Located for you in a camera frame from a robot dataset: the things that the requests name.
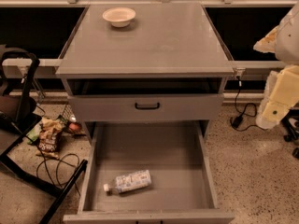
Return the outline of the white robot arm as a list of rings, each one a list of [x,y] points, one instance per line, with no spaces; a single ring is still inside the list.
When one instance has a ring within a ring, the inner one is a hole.
[[[256,125],[272,129],[299,101],[299,3],[264,38],[253,46],[262,53],[274,53],[287,66],[272,71],[266,80]]]

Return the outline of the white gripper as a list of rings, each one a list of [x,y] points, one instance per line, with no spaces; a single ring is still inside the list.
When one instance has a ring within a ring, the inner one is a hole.
[[[299,66],[289,65],[280,72],[271,71],[265,84],[256,124],[272,129],[299,102]]]

